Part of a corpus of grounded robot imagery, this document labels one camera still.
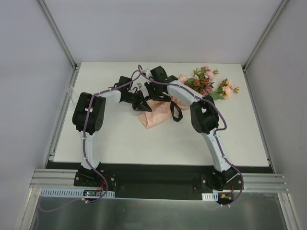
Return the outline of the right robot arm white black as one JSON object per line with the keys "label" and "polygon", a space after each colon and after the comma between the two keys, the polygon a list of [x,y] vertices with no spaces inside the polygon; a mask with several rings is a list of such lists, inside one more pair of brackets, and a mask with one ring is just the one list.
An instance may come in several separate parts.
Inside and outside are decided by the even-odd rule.
{"label": "right robot arm white black", "polygon": [[148,92],[151,95],[174,96],[189,106],[192,127],[203,136],[213,159],[214,172],[206,179],[207,186],[217,191],[231,186],[239,171],[230,162],[223,146],[219,132],[226,130],[227,124],[212,97],[193,92],[178,78],[167,76],[161,66],[142,70],[141,74],[149,81]]}

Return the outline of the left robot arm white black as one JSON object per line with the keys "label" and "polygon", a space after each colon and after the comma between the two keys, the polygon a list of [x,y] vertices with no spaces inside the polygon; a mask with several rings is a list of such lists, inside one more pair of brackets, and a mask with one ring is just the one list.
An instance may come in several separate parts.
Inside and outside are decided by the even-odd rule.
{"label": "left robot arm white black", "polygon": [[100,165],[100,150],[97,145],[97,134],[104,121],[107,103],[126,102],[132,105],[134,111],[151,112],[141,90],[131,92],[132,79],[121,76],[103,95],[82,92],[76,104],[72,123],[75,125],[82,142],[82,160],[78,172],[85,175],[85,181],[90,186],[101,182],[101,174],[97,172]]}

